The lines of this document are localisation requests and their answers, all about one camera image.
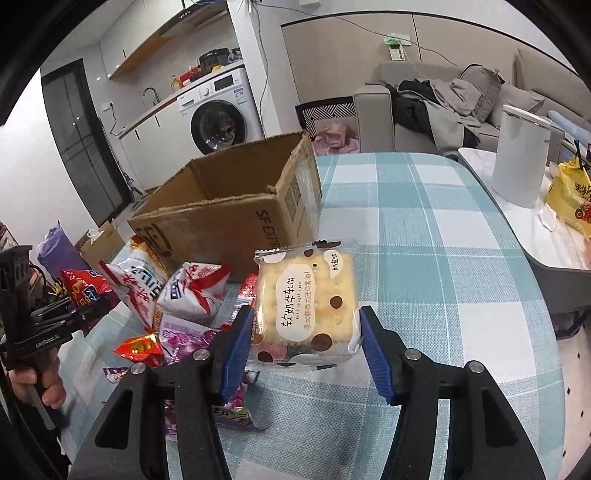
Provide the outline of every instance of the red tractor print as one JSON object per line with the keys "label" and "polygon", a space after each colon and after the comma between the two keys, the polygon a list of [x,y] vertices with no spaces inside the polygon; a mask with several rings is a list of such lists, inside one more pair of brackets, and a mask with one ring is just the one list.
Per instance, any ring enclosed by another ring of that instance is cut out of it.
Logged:
{"label": "red tractor print", "polygon": [[579,220],[591,223],[591,202],[582,203],[581,207],[574,211],[574,216]]}

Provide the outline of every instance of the metal screw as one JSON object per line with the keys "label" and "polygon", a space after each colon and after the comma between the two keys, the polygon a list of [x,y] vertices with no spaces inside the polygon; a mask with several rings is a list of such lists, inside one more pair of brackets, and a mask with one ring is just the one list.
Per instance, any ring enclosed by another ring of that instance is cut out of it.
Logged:
{"label": "metal screw", "polygon": [[416,348],[407,348],[404,351],[404,356],[409,360],[418,360],[421,358],[421,352],[419,352]]}
{"label": "metal screw", "polygon": [[209,358],[209,351],[205,349],[195,350],[193,352],[193,359],[195,360],[207,360]]}
{"label": "metal screw", "polygon": [[131,365],[129,371],[131,373],[133,373],[134,375],[143,373],[146,370],[146,364],[143,364],[142,362],[138,362],[136,364]]}
{"label": "metal screw", "polygon": [[480,362],[477,362],[476,360],[470,362],[468,367],[476,374],[481,374],[484,371],[484,365],[482,365]]}

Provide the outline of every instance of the gray pillow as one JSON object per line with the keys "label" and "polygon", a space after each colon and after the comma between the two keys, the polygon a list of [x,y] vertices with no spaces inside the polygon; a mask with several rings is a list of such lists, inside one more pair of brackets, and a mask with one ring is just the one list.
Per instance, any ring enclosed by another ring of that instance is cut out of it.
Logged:
{"label": "gray pillow", "polygon": [[476,64],[468,65],[460,78],[474,85],[482,94],[472,115],[480,123],[483,123],[491,114],[501,91],[503,82],[499,76],[499,70],[487,69]]}
{"label": "gray pillow", "polygon": [[504,83],[501,86],[499,98],[495,107],[492,109],[488,122],[497,128],[501,128],[501,119],[503,118],[503,105],[511,105],[521,108],[529,113],[536,113],[544,105],[545,97],[534,92],[526,92],[513,85]]}

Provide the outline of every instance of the sofa armrest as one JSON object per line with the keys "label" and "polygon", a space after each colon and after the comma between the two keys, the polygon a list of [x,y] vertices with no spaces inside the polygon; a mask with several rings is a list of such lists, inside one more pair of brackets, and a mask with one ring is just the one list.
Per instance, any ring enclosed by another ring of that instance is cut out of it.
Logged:
{"label": "sofa armrest", "polygon": [[359,151],[393,152],[392,98],[382,85],[365,85],[353,95],[359,132]]}

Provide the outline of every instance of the teal and white tablecloth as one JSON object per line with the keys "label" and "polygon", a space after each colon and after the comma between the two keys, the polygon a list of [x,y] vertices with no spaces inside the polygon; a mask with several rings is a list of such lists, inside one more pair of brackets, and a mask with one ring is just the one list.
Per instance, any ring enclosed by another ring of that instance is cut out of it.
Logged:
{"label": "teal and white tablecloth", "polygon": [[[564,439],[562,370],[550,317],[519,243],[486,192],[453,161],[427,154],[319,157],[318,238],[358,243],[361,303],[385,328],[436,362],[483,362],[517,413],[549,480]],[[125,249],[119,254],[124,258]],[[232,286],[218,314],[228,314]],[[111,349],[141,333],[120,304],[85,339],[60,351],[73,459],[113,385],[103,367],[129,365]],[[386,405],[361,351],[320,372],[265,371],[248,392],[264,433],[220,429],[232,475],[247,480],[378,479],[399,408]],[[443,477],[449,410],[440,401],[432,479]],[[180,478],[168,444],[171,479]]]}

